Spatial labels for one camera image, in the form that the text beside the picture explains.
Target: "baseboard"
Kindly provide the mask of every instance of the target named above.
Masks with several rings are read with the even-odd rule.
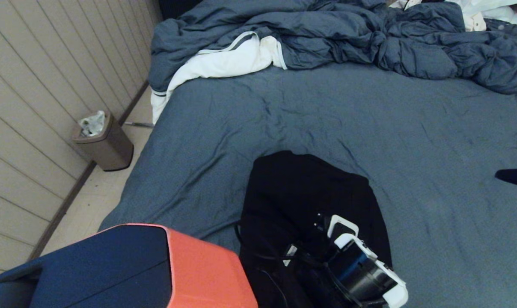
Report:
[[[139,92],[133,98],[133,100],[131,101],[131,104],[129,104],[129,106],[123,113],[123,115],[118,120],[118,123],[120,125],[123,125],[123,123],[125,122],[127,117],[129,117],[129,114],[131,113],[131,111],[133,111],[133,108],[135,108],[135,105],[137,105],[137,103],[139,102],[139,99],[141,98],[143,93],[145,93],[147,86],[149,86],[149,83],[145,82],[143,84],[143,86],[139,89]],[[34,259],[40,257],[40,255],[42,254],[42,252],[45,249],[45,245],[47,245],[47,243],[49,242],[49,239],[53,235],[53,232],[55,232],[55,229],[57,229],[57,226],[59,226],[59,223],[61,223],[62,218],[65,216],[66,212],[70,208],[70,205],[72,205],[72,202],[74,201],[74,199],[76,198],[76,196],[78,195],[78,193],[80,192],[80,190],[82,189],[84,184],[86,183],[86,180],[91,175],[91,173],[93,172],[93,169],[95,168],[96,165],[97,165],[97,163],[90,162],[89,165],[86,167],[86,169],[83,171],[82,175],[78,178],[78,180],[76,181],[76,183],[74,184],[72,189],[70,189],[70,192],[68,193],[68,195],[65,197],[65,199],[61,203],[61,206],[57,210],[57,213],[55,213],[55,216],[53,216],[53,218],[51,219],[51,222],[49,222],[49,225],[47,226],[44,233],[40,237],[40,240],[38,240],[38,244],[36,244],[36,246],[32,250],[30,257],[28,257],[28,261],[31,261],[31,260],[34,260]]]

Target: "beige floor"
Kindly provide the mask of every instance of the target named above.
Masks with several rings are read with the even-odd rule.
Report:
[[[151,123],[150,87],[145,91],[127,121]],[[96,166],[86,184],[61,220],[45,246],[42,255],[63,248],[97,232],[102,220],[118,205],[125,181],[145,146],[151,128],[124,125],[123,130],[133,142],[135,153],[131,166],[125,170],[104,172]]]

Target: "wall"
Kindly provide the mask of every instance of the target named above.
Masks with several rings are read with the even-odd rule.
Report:
[[[90,111],[124,112],[147,78],[156,0],[0,0],[0,272],[24,263],[89,158]]]

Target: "trash can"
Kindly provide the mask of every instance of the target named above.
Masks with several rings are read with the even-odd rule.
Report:
[[[84,118],[95,114],[89,113]],[[125,169],[133,159],[133,143],[108,111],[104,112],[104,126],[99,134],[85,136],[82,134],[82,128],[76,125],[72,141],[91,156],[104,171]]]

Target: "black cable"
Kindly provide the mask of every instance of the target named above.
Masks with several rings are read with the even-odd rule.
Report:
[[[264,269],[259,269],[259,271],[262,273],[265,273],[268,276],[268,278],[270,278],[270,281],[272,281],[272,283],[278,289],[279,293],[282,295],[283,302],[285,304],[285,308],[289,308],[289,304],[287,302],[287,297],[285,296],[285,293],[283,292],[283,290],[279,287],[278,283],[276,283],[276,281],[272,278],[272,276],[270,276],[270,274],[267,271],[265,271]]]

